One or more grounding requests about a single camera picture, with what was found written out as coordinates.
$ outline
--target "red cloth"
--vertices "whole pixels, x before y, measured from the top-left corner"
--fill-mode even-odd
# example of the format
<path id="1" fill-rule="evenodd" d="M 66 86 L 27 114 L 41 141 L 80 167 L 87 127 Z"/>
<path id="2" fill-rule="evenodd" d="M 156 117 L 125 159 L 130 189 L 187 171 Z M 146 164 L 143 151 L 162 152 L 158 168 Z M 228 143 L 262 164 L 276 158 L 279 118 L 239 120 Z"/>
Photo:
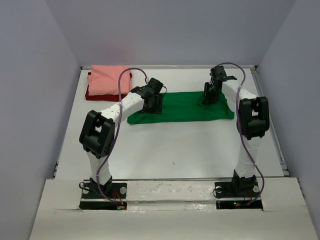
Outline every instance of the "red cloth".
<path id="1" fill-rule="evenodd" d="M 123 99 L 127 94 L 121 94 L 121 98 Z M 86 88 L 85 92 L 85 100 L 87 101 L 112 101 L 112 102 L 119 102 L 119 95 L 96 95 L 90 96 L 89 95 L 89 86 Z"/>

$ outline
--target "wire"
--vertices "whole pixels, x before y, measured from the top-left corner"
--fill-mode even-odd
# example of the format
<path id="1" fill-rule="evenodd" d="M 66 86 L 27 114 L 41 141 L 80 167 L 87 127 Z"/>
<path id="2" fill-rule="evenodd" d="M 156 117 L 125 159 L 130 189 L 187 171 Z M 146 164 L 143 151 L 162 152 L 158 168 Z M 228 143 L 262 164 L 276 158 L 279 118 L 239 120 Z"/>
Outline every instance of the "wire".
<path id="1" fill-rule="evenodd" d="M 249 190 L 249 194 L 250 194 L 250 201 L 252 201 L 252 194 L 251 194 L 251 191 Z"/>
<path id="2" fill-rule="evenodd" d="M 240 117 L 239 117 L 239 97 L 240 97 L 240 90 L 246 80 L 246 73 L 245 73 L 245 70 L 239 66 L 238 64 L 235 64 L 235 63 L 232 63 L 232 62 L 223 62 L 223 63 L 220 63 L 218 64 L 217 66 L 221 66 L 221 65 L 225 65 L 225 64 L 230 64 L 230 65 L 233 65 L 233 66 L 236 66 L 237 68 L 239 68 L 242 73 L 243 73 L 243 80 L 242 82 L 240 83 L 240 86 L 238 88 L 238 91 L 236 92 L 236 98 L 235 98 L 235 112 L 236 112 L 236 125 L 237 125 L 237 128 L 239 129 L 239 134 L 240 134 L 240 139 L 241 139 L 241 143 L 242 143 L 242 146 L 245 150 L 245 152 L 248 154 L 251 162 L 253 163 L 253 165 L 255 166 L 255 169 L 258 171 L 258 173 L 260 174 L 261 176 L 261 179 L 262 179 L 262 186 L 261 186 L 261 190 L 259 191 L 258 195 L 253 199 L 253 200 L 250 200 L 246 205 L 250 205 L 252 204 L 254 201 L 256 201 L 260 196 L 261 196 L 261 193 L 263 192 L 264 188 L 265 188 L 265 177 L 263 176 L 262 172 L 260 171 L 259 167 L 257 166 L 256 164 L 256 161 L 254 160 L 254 158 L 252 157 L 252 155 L 250 154 L 246 144 L 245 144 L 245 140 L 244 140 L 244 136 L 243 136 L 243 132 L 242 132 L 242 128 L 241 128 L 241 123 L 240 123 Z"/>
<path id="3" fill-rule="evenodd" d="M 216 192 L 217 192 L 217 189 L 216 189 L 216 188 L 213 189 L 212 194 L 213 194 L 213 196 L 217 199 L 217 195 L 215 195 Z"/>
<path id="4" fill-rule="evenodd" d="M 239 207 L 241 206 L 241 204 L 246 200 L 247 194 L 244 195 L 244 199 L 242 200 L 242 202 L 240 202 Z"/>
<path id="5" fill-rule="evenodd" d="M 165 86 L 163 86 L 163 87 L 165 88 L 165 92 L 163 94 L 163 97 L 165 97 L 166 93 L 168 92 L 168 89 Z"/>
<path id="6" fill-rule="evenodd" d="M 117 198 L 116 198 L 114 192 L 111 191 L 111 193 L 112 193 L 113 199 L 116 200 Z"/>
<path id="7" fill-rule="evenodd" d="M 122 201 L 122 199 L 121 199 L 121 197 L 119 196 L 118 192 L 117 192 L 115 189 L 113 189 L 113 191 L 115 192 L 115 194 L 117 195 L 118 199 L 120 200 L 120 202 L 121 202 L 121 204 L 122 204 L 122 206 L 123 206 L 123 205 L 124 205 L 124 202 Z"/>
<path id="8" fill-rule="evenodd" d="M 103 166 L 104 166 L 104 165 L 106 164 L 106 162 L 108 161 L 108 159 L 109 159 L 109 157 L 110 157 L 110 155 L 111 155 L 111 153 L 112 153 L 112 151 L 113 151 L 113 149 L 114 149 L 114 147 L 115 147 L 115 144 L 116 144 L 116 142 L 117 142 L 117 139 L 118 139 L 118 135 L 119 135 L 119 131 L 120 131 L 121 118 L 122 118 L 122 112 L 123 112 L 122 105 L 121 105 L 121 100 L 122 100 L 122 98 L 121 98 L 121 86 L 120 86 L 120 82 L 121 82 L 121 78 L 122 78 L 123 74 L 124 74 L 125 72 L 127 72 L 127 71 L 130 71 L 130 70 L 139 70 L 139 71 L 141 71 L 141 72 L 144 74 L 144 76 L 145 76 L 144 81 L 147 82 L 148 76 L 147 76 L 147 74 L 145 73 L 145 71 L 143 71 L 141 68 L 138 68 L 138 67 L 129 67 L 129 68 L 127 68 L 127 69 L 125 69 L 125 70 L 123 70 L 123 71 L 121 72 L 121 74 L 120 74 L 120 76 L 119 76 L 119 79 L 118 79 L 118 94 L 119 94 L 119 103 L 120 103 L 120 104 L 119 104 L 120 112 L 119 112 L 119 119 L 118 119 L 118 127 L 117 127 L 117 129 L 116 129 L 116 133 L 115 133 L 115 136 L 114 136 L 114 140 L 113 140 L 113 142 L 112 142 L 112 144 L 111 144 L 111 147 L 110 147 L 110 150 L 109 150 L 109 154 L 106 156 L 105 160 L 103 161 L 103 163 L 101 164 L 101 166 L 98 168 L 98 171 L 96 171 L 96 183 L 97 183 L 97 185 L 98 185 L 98 189 L 99 189 L 100 194 L 101 194 L 105 199 L 107 199 L 107 200 L 109 200 L 110 202 L 113 202 L 113 203 L 115 203 L 115 204 L 117 204 L 117 201 L 116 201 L 116 200 L 112 200 L 111 198 L 107 197 L 107 196 L 103 193 L 103 191 L 102 191 L 102 189 L 101 189 L 101 186 L 100 186 L 100 182 L 99 182 L 99 173 L 100 173 L 101 169 L 103 168 Z"/>

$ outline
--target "folded towel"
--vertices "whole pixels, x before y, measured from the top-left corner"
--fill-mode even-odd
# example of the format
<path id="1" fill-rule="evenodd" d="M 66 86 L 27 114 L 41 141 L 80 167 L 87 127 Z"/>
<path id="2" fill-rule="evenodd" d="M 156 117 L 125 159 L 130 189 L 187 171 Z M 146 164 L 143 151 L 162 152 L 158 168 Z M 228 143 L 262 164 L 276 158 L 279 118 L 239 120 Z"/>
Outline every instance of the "folded towel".
<path id="1" fill-rule="evenodd" d="M 88 77 L 89 96 L 117 95 L 118 79 L 127 66 L 91 65 L 91 75 Z M 126 71 L 121 78 L 121 93 L 128 94 L 132 88 L 130 71 Z"/>
<path id="2" fill-rule="evenodd" d="M 212 121 L 235 117 L 223 93 L 220 94 L 220 101 L 215 104 L 204 105 L 203 99 L 203 91 L 166 93 L 162 103 L 162 114 L 136 112 L 128 117 L 127 122 L 129 124 L 153 124 Z"/>
<path id="3" fill-rule="evenodd" d="M 127 94 L 121 94 L 121 98 L 123 99 Z M 87 101 L 111 101 L 111 102 L 118 102 L 119 101 L 119 95 L 111 95 L 111 94 L 105 94 L 105 95 L 89 95 L 89 86 L 86 88 L 85 92 L 85 100 Z"/>

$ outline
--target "stack of folded cloths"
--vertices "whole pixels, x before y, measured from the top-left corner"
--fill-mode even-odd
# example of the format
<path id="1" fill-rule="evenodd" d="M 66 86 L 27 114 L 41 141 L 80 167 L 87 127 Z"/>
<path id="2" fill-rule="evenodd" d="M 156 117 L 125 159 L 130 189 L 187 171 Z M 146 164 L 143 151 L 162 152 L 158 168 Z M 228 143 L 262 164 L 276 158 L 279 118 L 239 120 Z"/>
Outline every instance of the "stack of folded cloths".
<path id="1" fill-rule="evenodd" d="M 88 101 L 119 101 L 118 80 L 127 66 L 92 65 L 88 73 L 88 87 L 85 99 Z M 132 89 L 132 74 L 126 71 L 121 78 L 121 97 L 124 98 Z"/>

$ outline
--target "screw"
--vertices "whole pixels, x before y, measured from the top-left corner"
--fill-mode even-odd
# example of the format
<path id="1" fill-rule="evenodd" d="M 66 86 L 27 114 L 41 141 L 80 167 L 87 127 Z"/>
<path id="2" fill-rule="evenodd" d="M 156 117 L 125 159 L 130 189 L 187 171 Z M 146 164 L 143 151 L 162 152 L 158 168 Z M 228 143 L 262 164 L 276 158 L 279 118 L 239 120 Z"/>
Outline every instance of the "screw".
<path id="1" fill-rule="evenodd" d="M 215 187 L 215 191 L 216 191 L 217 194 L 222 193 L 222 187 L 221 186 Z"/>
<path id="2" fill-rule="evenodd" d="M 125 194 L 127 192 L 127 189 L 123 186 L 120 188 L 120 193 Z"/>
<path id="3" fill-rule="evenodd" d="M 89 188 L 86 186 L 84 189 L 82 189 L 83 194 L 88 194 L 89 193 Z"/>
<path id="4" fill-rule="evenodd" d="M 252 190 L 255 192 L 255 193 L 258 193 L 259 192 L 259 187 L 257 185 L 255 185 Z"/>

